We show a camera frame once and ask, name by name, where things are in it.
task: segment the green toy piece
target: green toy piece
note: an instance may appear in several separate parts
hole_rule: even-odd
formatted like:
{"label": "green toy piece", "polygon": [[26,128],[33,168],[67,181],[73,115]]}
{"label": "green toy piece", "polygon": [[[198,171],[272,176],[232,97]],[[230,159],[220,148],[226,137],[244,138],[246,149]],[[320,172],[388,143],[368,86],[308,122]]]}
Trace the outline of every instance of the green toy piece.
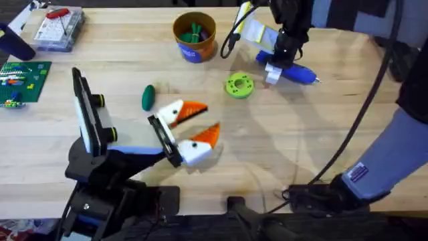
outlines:
{"label": "green toy piece", "polygon": [[149,111],[153,107],[154,96],[155,91],[153,85],[148,85],[142,93],[141,107],[143,110]]}
{"label": "green toy piece", "polygon": [[192,23],[192,40],[191,43],[195,44],[199,42],[199,34],[201,33],[201,26],[196,26],[196,23]]}
{"label": "green toy piece", "polygon": [[183,33],[180,36],[180,40],[186,43],[190,43],[192,41],[192,33]]}
{"label": "green toy piece", "polygon": [[226,92],[234,98],[247,98],[254,90],[254,82],[244,72],[232,74],[226,82]]}
{"label": "green toy piece", "polygon": [[183,33],[180,35],[180,40],[186,43],[195,44],[199,43],[199,34],[201,33],[202,27],[192,23],[192,32]]}

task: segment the wooden table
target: wooden table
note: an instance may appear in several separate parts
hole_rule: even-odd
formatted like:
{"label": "wooden table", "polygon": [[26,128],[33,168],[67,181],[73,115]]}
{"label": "wooden table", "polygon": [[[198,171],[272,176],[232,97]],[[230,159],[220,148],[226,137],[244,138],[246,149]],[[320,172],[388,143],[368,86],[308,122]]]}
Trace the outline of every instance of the wooden table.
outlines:
{"label": "wooden table", "polygon": [[[225,39],[237,8],[198,8],[217,22],[216,40]],[[74,182],[64,177],[68,150],[78,138],[73,107],[72,73],[78,67],[93,92],[106,96],[114,118],[147,123],[141,109],[144,87],[158,93],[154,109],[176,99],[197,100],[209,112],[194,118],[176,136],[221,122],[214,154],[197,168],[174,169],[168,161],[138,174],[149,185],[178,185],[180,214],[222,214],[230,195],[242,195],[263,212],[282,201],[274,190],[306,183],[331,158],[353,122],[380,66],[382,54],[368,36],[313,29],[298,61],[322,83],[302,86],[280,80],[263,85],[257,49],[241,41],[231,56],[219,54],[203,64],[182,59],[172,23],[189,8],[85,9],[88,19],[70,54],[38,52],[34,61],[52,61],[39,102],[22,110],[0,109],[0,218],[59,217]],[[37,10],[22,33],[31,41],[44,10]],[[277,28],[269,9],[257,19]],[[223,90],[227,77],[245,71],[255,80],[254,93],[236,100]],[[374,103],[344,154],[323,180],[354,163],[390,121],[399,85],[387,76]],[[400,183],[374,211],[428,210],[428,167]]]}

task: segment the cable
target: cable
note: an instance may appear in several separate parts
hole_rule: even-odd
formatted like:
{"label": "cable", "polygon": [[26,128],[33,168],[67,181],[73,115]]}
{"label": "cable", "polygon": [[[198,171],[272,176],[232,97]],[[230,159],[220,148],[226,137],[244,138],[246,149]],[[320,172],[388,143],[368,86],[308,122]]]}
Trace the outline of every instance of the cable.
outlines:
{"label": "cable", "polygon": [[249,233],[248,228],[245,226],[241,216],[239,216],[239,214],[235,211],[232,211],[233,215],[235,216],[235,218],[238,220],[239,226],[241,227],[243,233],[245,234],[245,237],[247,238],[247,241],[254,241],[254,239],[252,238],[251,234]]}
{"label": "cable", "polygon": [[[342,144],[339,146],[338,150],[335,152],[331,160],[327,162],[326,166],[322,168],[322,170],[308,183],[308,185],[312,185],[315,182],[317,182],[326,172],[327,170],[336,162],[337,158],[343,153],[346,146],[349,144],[352,136],[355,134],[356,129],[358,128],[359,124],[361,123],[362,118],[364,117],[364,114],[366,113],[368,107],[370,106],[371,102],[373,101],[373,98],[375,97],[377,90],[379,89],[379,86],[382,83],[383,77],[385,76],[385,73],[388,69],[389,61],[392,56],[393,52],[393,46],[394,43],[397,40],[399,30],[400,30],[400,24],[401,19],[403,16],[403,0],[395,0],[395,14],[394,14],[394,22],[393,26],[391,28],[391,34],[389,36],[387,45],[386,45],[386,51],[383,56],[381,67],[379,68],[378,74],[376,78],[374,79],[374,83],[372,88],[370,89],[370,92],[367,95],[366,100],[362,104],[362,107],[360,111],[358,112],[354,123],[352,124],[351,128],[348,131],[348,134],[346,135],[345,139],[343,140]],[[268,213],[271,214],[280,208],[285,207],[287,204],[289,204],[289,200],[285,200],[285,202],[278,207],[272,209]]]}
{"label": "cable", "polygon": [[[223,42],[223,44],[221,45],[221,49],[220,49],[220,56],[223,59],[226,59],[227,57],[229,57],[230,53],[233,50],[233,47],[235,47],[235,43],[236,41],[238,41],[240,39],[240,35],[237,34],[233,34],[233,32],[235,31],[235,29],[239,26],[239,24],[242,23],[242,21],[244,21],[248,15],[252,14],[257,8],[259,7],[259,5],[254,5],[253,8],[251,8],[247,13],[245,13],[240,20],[238,20],[238,22],[232,27],[231,31],[229,32],[229,34],[227,34],[225,41]],[[229,42],[228,45],[228,51],[227,54],[223,54],[225,47],[226,47],[226,43]]]}
{"label": "cable", "polygon": [[160,215],[159,215],[159,200],[158,200],[158,202],[156,202],[156,221],[148,229],[146,236],[143,238],[142,241],[146,241],[148,239],[148,237],[152,234],[154,228],[156,228],[156,226],[158,226],[159,220],[160,220]]}
{"label": "cable", "polygon": [[69,210],[69,208],[70,208],[70,204],[71,204],[71,202],[72,202],[72,197],[74,196],[74,194],[76,194],[76,192],[77,192],[78,188],[79,188],[79,182],[76,182],[76,184],[75,184],[75,186],[74,186],[74,188],[73,188],[72,194],[71,194],[71,195],[70,195],[70,197],[68,198],[68,201],[67,201],[66,207],[64,208],[64,211],[62,212],[62,215],[61,215],[60,221],[58,222],[58,227],[57,227],[57,229],[56,229],[56,235],[55,235],[55,241],[60,241],[60,239],[61,239],[61,235],[62,235],[62,232],[61,232],[61,230],[62,230],[62,225],[64,224],[64,220],[65,220],[65,218],[66,218],[66,216],[67,216],[67,213],[68,213],[68,210]]}

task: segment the blue marker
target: blue marker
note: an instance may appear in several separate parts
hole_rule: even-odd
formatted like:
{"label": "blue marker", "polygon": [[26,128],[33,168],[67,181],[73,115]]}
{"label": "blue marker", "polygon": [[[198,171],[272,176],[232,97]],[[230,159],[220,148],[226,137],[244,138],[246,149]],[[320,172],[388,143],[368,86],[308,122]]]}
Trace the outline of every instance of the blue marker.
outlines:
{"label": "blue marker", "polygon": [[[260,51],[255,59],[261,64],[266,64],[268,59],[267,57],[270,55],[271,54],[268,54],[265,51]],[[311,69],[298,64],[294,64],[291,68],[283,69],[281,76],[301,84],[312,84],[320,81]]]}

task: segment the clear plastic box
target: clear plastic box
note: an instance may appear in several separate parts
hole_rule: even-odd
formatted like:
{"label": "clear plastic box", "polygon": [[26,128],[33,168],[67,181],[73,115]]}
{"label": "clear plastic box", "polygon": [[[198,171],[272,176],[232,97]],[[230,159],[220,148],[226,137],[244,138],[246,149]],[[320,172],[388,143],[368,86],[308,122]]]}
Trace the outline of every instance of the clear plastic box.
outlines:
{"label": "clear plastic box", "polygon": [[45,18],[33,37],[37,50],[53,52],[70,52],[82,30],[85,16],[81,7],[49,6],[48,12],[67,8],[70,13],[57,19]]}

